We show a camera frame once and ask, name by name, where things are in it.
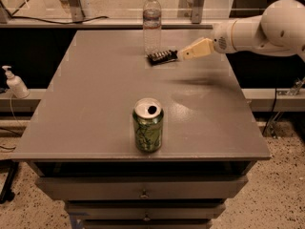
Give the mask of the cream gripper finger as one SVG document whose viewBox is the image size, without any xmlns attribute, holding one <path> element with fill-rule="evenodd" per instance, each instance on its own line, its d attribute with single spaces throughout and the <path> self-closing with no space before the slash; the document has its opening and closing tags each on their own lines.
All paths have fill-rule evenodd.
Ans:
<svg viewBox="0 0 305 229">
<path fill-rule="evenodd" d="M 214 52 L 214 43 L 209 38 L 199 38 L 177 53 L 181 61 L 204 57 Z"/>
</svg>

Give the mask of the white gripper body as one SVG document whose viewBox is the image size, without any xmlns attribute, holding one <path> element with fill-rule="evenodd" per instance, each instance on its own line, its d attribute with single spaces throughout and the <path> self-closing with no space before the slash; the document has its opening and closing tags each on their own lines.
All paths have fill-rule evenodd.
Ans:
<svg viewBox="0 0 305 229">
<path fill-rule="evenodd" d="M 211 33 L 214 49 L 219 53 L 234 53 L 233 42 L 235 20 L 228 20 L 217 24 Z"/>
</svg>

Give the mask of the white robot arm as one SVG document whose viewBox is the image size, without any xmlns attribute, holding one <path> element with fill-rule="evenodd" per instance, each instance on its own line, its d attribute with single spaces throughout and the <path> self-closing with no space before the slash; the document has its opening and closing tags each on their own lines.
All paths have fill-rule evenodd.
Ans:
<svg viewBox="0 0 305 229">
<path fill-rule="evenodd" d="M 298 55 L 305 61 L 305 7 L 295 0 L 278 0 L 262 15 L 217 24 L 178 52 L 180 60 L 218 53 L 254 52 L 269 56 Z"/>
</svg>

